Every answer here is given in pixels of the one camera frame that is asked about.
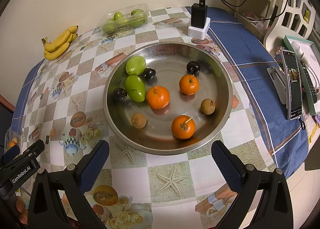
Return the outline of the person's left hand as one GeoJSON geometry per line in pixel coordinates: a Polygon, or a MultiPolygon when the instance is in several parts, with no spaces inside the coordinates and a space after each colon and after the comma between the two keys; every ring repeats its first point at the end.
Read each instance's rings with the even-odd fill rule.
{"type": "Polygon", "coordinates": [[[23,199],[21,199],[21,197],[17,197],[16,208],[19,212],[18,217],[20,222],[26,225],[28,223],[28,210],[26,209],[25,202],[23,199]]]}

